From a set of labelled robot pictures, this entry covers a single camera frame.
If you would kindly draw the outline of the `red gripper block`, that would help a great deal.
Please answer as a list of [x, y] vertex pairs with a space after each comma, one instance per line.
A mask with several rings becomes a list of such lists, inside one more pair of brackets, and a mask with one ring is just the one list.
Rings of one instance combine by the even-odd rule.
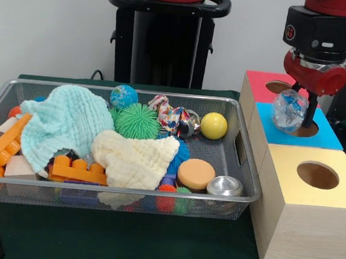
[[308, 93], [308, 108], [302, 127], [309, 128], [312, 125], [314, 113], [318, 105], [317, 96], [336, 95], [346, 84], [346, 68], [343, 64], [320, 64], [304, 59], [291, 48], [284, 58], [284, 69], [296, 83], [292, 90], [297, 93], [302, 88]]

